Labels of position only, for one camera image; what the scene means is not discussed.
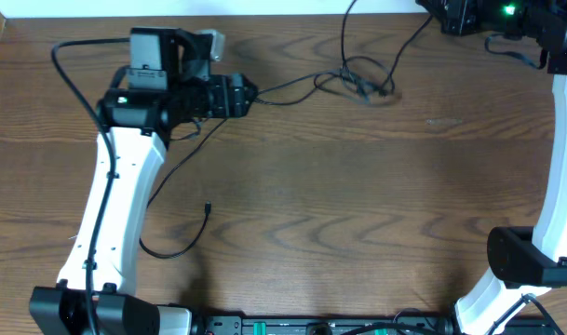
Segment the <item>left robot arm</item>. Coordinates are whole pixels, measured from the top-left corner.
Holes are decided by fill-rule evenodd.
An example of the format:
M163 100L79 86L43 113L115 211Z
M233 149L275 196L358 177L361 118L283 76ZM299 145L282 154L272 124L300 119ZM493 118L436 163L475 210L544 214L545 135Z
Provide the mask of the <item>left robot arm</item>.
M244 117L258 89L243 74L213 74L225 38L215 30L135 27L129 63L87 112L96 167L71 253L54 287L37 287L30 314L46 334L201 334L203 319L136 295L144 216L179 125Z

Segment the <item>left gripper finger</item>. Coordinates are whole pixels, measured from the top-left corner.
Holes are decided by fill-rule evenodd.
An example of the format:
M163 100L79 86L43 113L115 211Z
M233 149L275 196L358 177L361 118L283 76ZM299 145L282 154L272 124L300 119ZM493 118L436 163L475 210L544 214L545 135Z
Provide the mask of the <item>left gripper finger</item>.
M244 88L244 95L246 98L257 98L259 94L258 87L248 79L247 76L242 76L242 84Z
M243 97L241 99L241 113L247 114L250 110L250 106L255 102L256 99L256 95Z

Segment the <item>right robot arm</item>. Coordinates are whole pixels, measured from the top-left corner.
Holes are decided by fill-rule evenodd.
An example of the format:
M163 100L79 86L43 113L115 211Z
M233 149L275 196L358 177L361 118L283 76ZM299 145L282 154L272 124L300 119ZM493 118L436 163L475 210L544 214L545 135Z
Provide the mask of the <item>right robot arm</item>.
M540 47L533 62L512 58L552 75L554 139L542 207L534 226L493 228L487 239L489 268L454 305L463 334L501 334L528 303L567 287L567 1L424 1L444 34L485 33L508 40L532 38Z

